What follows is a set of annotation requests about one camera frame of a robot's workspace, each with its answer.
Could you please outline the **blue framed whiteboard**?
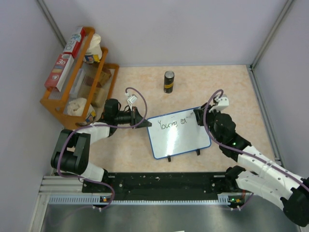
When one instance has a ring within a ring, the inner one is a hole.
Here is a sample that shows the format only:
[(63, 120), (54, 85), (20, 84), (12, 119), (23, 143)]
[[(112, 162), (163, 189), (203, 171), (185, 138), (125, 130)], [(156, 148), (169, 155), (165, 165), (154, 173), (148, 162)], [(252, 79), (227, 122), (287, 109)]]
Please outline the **blue framed whiteboard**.
[(152, 123), (147, 131), (156, 160), (211, 146), (211, 139), (205, 128), (197, 124), (195, 115), (186, 118), (191, 112), (193, 108), (147, 119)]

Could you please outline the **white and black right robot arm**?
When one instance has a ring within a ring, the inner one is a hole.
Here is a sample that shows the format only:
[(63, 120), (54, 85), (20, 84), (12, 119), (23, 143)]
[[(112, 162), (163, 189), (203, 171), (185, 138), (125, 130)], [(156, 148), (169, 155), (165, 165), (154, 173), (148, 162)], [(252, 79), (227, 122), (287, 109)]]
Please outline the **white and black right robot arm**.
[(228, 114), (213, 106), (193, 110), (197, 124), (206, 129), (222, 153), (238, 163), (225, 173), (230, 191), (249, 191), (276, 205), (300, 227), (309, 224), (309, 180), (294, 174), (259, 152), (236, 132)]

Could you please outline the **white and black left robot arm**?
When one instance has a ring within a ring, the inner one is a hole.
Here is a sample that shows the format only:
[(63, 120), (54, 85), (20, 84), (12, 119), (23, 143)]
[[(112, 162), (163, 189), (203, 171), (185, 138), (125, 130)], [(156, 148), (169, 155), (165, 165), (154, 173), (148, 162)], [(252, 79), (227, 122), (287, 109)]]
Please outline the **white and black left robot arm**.
[(109, 179), (105, 177), (107, 171), (89, 161), (90, 145), (111, 137), (125, 124), (133, 129), (152, 126), (151, 122), (140, 115), (137, 107), (127, 106), (121, 110), (121, 104), (117, 99), (106, 100), (99, 121), (79, 130), (61, 131), (51, 158), (51, 166), (67, 175), (92, 180), (94, 188), (101, 192), (106, 191), (110, 184)]

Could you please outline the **black Schweppes can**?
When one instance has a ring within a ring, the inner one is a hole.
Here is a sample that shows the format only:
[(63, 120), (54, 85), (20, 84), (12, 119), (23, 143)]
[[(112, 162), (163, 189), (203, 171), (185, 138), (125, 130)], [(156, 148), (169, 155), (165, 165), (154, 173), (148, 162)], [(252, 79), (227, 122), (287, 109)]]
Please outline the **black Schweppes can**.
[(171, 93), (174, 86), (175, 74), (173, 71), (166, 71), (164, 74), (164, 92)]

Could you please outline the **tan wrapped soap block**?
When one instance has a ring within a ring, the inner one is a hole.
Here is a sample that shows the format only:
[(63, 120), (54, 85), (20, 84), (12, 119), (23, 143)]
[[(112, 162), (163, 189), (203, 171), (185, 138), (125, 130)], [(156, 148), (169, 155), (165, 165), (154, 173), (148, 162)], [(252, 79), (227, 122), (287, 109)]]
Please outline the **tan wrapped soap block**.
[(93, 94), (93, 98), (91, 101), (92, 106), (101, 107), (104, 103), (105, 98), (105, 89), (102, 87), (97, 87)]

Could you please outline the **brown wrapped soap block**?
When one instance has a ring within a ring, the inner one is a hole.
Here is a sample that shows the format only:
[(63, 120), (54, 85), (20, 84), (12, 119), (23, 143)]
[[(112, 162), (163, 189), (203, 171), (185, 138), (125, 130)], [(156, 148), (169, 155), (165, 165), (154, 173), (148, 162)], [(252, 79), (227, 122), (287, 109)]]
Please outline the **brown wrapped soap block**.
[(101, 85), (105, 85), (105, 83), (108, 82), (108, 80), (110, 79), (112, 73), (110, 71), (110, 69), (103, 67), (102, 71), (100, 73), (100, 77), (99, 77), (99, 82)]

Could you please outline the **orange wooden shelf rack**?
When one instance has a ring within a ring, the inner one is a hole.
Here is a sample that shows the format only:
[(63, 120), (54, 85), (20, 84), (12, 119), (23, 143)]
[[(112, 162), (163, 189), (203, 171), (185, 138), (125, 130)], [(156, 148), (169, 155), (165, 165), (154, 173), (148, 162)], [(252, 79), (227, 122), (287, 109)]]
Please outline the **orange wooden shelf rack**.
[[(108, 49), (106, 47), (100, 47), (102, 50), (102, 58), (100, 62), (87, 63), (83, 61), (84, 55), (90, 45), (91, 39), (95, 34), (95, 30), (92, 27), (84, 27), (86, 31), (86, 36), (82, 42), (80, 50), (76, 58), (74, 58), (74, 63), (68, 73), (68, 76), (64, 82), (62, 90), (59, 92), (56, 89), (47, 90), (44, 93), (44, 96), (41, 98), (40, 103), (63, 125), (66, 129), (76, 129), (80, 126), (77, 125), (78, 122), (83, 122), (88, 108), (91, 105), (91, 101), (93, 98), (93, 94), (97, 87), (102, 87), (105, 89), (105, 98), (104, 103), (101, 107), (94, 107), (96, 112), (96, 118), (94, 121), (99, 120), (101, 118), (101, 113), (103, 111), (103, 106), (105, 101), (111, 98), (115, 81), (117, 79), (119, 65), (115, 63), (107, 63), (106, 56), (108, 54)], [(100, 73), (102, 68), (106, 67), (110, 69), (112, 75), (105, 85), (101, 85), (99, 82)], [(70, 96), (70, 90), (73, 86), (75, 77), (80, 68), (86, 70), (94, 70), (96, 72), (93, 84), (91, 87), (83, 86), (81, 91), (79, 92), (76, 98)], [(87, 102), (85, 105), (84, 112), (82, 116), (70, 116), (67, 114), (67, 106), (70, 101), (77, 98), (86, 98)]]

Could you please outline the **white bag lower shelf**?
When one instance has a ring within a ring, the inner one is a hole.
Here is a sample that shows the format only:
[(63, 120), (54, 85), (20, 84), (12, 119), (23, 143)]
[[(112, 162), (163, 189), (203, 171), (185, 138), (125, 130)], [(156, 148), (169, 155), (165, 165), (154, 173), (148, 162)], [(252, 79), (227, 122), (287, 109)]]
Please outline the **white bag lower shelf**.
[[(82, 116), (87, 99), (77, 98), (69, 102), (67, 106), (67, 114), (70, 116)], [(92, 105), (89, 106), (86, 117), (83, 122), (78, 122), (78, 126), (86, 126), (94, 121), (96, 118), (96, 112)]]

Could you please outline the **clear plastic sheet pack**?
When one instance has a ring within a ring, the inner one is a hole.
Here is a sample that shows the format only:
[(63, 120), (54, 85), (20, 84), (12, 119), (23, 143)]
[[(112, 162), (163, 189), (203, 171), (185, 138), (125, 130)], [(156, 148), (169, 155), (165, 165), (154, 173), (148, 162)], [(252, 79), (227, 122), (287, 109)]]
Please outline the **clear plastic sheet pack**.
[(94, 70), (80, 68), (70, 90), (70, 96), (76, 98), (83, 86), (91, 87), (95, 78), (95, 74), (96, 72)]

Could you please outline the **white bag with cartoon label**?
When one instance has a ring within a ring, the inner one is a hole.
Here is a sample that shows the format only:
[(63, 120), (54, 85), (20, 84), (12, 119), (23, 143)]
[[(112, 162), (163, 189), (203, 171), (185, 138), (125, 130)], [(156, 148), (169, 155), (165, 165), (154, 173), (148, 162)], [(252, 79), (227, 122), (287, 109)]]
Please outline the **white bag with cartoon label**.
[(87, 63), (100, 62), (102, 58), (102, 50), (100, 48), (101, 37), (98, 34), (94, 34), (90, 45), (84, 55), (83, 61)]

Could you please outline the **red and white foil box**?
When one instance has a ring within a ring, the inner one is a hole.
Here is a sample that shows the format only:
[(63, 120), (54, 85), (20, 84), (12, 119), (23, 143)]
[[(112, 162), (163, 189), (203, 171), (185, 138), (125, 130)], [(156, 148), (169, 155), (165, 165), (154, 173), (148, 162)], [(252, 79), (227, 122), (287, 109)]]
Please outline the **red and white foil box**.
[(44, 83), (47, 90), (56, 89), (61, 91), (68, 73), (74, 63), (74, 58), (71, 54), (60, 54)]

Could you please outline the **red and white wrap box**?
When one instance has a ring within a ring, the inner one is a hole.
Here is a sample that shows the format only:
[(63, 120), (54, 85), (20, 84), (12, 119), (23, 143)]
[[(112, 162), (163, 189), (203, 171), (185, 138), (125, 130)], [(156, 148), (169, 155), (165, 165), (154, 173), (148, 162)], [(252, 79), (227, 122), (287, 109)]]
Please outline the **red and white wrap box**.
[(73, 58), (76, 58), (85, 36), (86, 31), (84, 27), (78, 27), (70, 36), (67, 44), (64, 47), (63, 53), (72, 55)]

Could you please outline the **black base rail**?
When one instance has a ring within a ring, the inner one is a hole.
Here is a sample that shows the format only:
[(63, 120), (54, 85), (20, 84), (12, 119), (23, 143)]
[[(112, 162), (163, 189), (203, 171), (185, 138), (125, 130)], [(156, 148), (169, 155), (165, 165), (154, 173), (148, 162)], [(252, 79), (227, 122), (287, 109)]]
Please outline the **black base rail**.
[(117, 201), (217, 200), (221, 193), (242, 194), (227, 185), (224, 172), (109, 173), (103, 182), (114, 189)]

